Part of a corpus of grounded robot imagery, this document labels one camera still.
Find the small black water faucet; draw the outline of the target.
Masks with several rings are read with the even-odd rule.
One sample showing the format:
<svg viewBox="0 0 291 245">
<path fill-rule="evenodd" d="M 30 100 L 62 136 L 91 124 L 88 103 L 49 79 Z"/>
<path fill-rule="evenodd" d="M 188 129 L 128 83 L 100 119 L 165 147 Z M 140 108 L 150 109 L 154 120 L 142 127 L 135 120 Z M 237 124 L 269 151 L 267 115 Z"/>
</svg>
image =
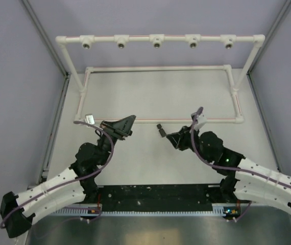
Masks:
<svg viewBox="0 0 291 245">
<path fill-rule="evenodd" d="M 166 137 L 166 132 L 165 132 L 164 128 L 162 127 L 162 125 L 161 124 L 157 124 L 156 127 L 158 129 L 158 132 L 159 132 L 160 136 L 162 138 L 165 138 Z"/>
</svg>

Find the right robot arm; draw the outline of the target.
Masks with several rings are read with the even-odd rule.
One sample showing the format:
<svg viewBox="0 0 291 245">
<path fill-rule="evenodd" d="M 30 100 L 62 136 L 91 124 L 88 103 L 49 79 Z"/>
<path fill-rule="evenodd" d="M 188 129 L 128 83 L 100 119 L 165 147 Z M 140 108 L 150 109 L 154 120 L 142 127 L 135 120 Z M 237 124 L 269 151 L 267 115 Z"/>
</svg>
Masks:
<svg viewBox="0 0 291 245">
<path fill-rule="evenodd" d="M 224 147 L 223 141 L 212 131 L 200 133 L 183 126 L 166 138 L 174 148 L 193 151 L 203 163 L 224 176 L 220 183 L 224 201 L 261 203 L 291 215 L 291 176 Z"/>
</svg>

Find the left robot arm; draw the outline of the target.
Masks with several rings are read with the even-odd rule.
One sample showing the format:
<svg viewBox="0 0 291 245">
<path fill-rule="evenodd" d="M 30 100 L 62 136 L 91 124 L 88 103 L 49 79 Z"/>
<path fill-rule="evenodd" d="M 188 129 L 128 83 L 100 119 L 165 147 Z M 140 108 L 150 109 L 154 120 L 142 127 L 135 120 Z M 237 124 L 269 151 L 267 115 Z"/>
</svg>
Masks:
<svg viewBox="0 0 291 245">
<path fill-rule="evenodd" d="M 83 143 L 75 155 L 75 162 L 61 173 L 24 192 L 8 192 L 2 198 L 0 228 L 6 230 L 9 238 L 17 238 L 49 214 L 71 204 L 83 201 L 93 202 L 98 190 L 95 177 L 111 161 L 115 144 L 132 135 L 136 120 L 130 115 L 117 121 L 102 121 L 96 126 L 91 114 L 76 125 L 95 130 L 96 144 Z"/>
</svg>

